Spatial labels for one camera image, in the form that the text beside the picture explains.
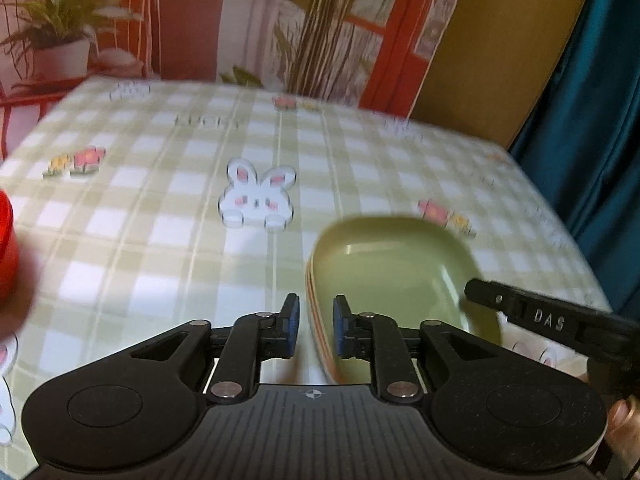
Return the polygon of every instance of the human hand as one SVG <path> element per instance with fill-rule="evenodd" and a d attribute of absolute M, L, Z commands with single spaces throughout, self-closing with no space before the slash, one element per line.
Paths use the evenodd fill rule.
<path fill-rule="evenodd" d="M 605 439 L 622 460 L 624 474 L 628 474 L 640 459 L 640 402 L 635 396 L 611 407 Z M 640 480 L 640 472 L 633 478 Z"/>

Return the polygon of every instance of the metal screw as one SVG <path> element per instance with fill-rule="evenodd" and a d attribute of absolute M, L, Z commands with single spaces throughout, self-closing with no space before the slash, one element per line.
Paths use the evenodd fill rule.
<path fill-rule="evenodd" d="M 418 393 L 418 386 L 408 381 L 396 381 L 386 387 L 394 397 L 413 397 Z"/>
<path fill-rule="evenodd" d="M 242 386 L 233 381 L 220 381 L 211 387 L 211 393 L 223 399 L 233 399 L 242 393 Z"/>

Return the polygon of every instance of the tablecloth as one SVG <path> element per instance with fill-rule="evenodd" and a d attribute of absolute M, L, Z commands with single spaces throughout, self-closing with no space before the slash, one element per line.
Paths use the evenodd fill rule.
<path fill-rule="evenodd" d="M 304 298 L 314 243 L 345 216 L 422 216 L 429 203 L 436 221 L 446 211 L 444 223 L 485 279 L 608 308 L 558 218 L 500 147 L 331 104 L 284 99 L 276 107 L 274 97 L 94 78 L 0 167 L 18 240 L 40 272 L 15 363 L 4 371 L 17 421 L 0 470 L 20 478 L 36 464 L 19 413 L 37 386 L 187 320 L 229 326 L 279 310 L 289 292 Z M 277 220 L 267 227 L 284 230 L 271 233 L 260 216 L 252 226 L 251 215 L 241 228 L 225 226 L 226 210 L 247 205 L 238 192 L 247 185 L 265 187 L 260 208 Z M 302 311 L 302 365 L 266 363 L 264 380 L 324 381 Z M 549 348 L 526 337 L 508 344 Z M 572 356 L 556 353 L 558 362 Z"/>

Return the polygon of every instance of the yellow panel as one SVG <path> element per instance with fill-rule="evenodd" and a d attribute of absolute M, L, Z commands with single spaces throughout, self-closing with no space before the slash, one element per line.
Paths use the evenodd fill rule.
<path fill-rule="evenodd" d="M 508 147 L 584 0 L 459 0 L 412 118 Z"/>

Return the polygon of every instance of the plaid table cover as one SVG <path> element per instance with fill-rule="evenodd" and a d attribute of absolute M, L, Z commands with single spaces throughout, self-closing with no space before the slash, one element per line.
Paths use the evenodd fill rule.
<path fill-rule="evenodd" d="M 304 298 L 316 238 L 343 216 L 422 215 L 430 201 L 434 218 L 444 209 L 454 224 L 468 220 L 475 237 L 461 236 L 486 279 L 608 309 L 574 242 L 500 147 L 331 104 L 277 110 L 273 97 L 94 78 L 0 167 L 18 239 L 40 269 L 5 377 L 17 424 L 0 470 L 21 478 L 36 465 L 19 413 L 37 386 L 187 320 L 228 326 L 279 310 L 288 292 Z M 88 146 L 106 150 L 97 173 L 43 177 L 53 157 Z M 237 157 L 258 178 L 295 169 L 284 231 L 223 225 L 218 200 Z M 304 308 L 298 348 L 299 367 L 266 363 L 263 379 L 323 382 Z"/>

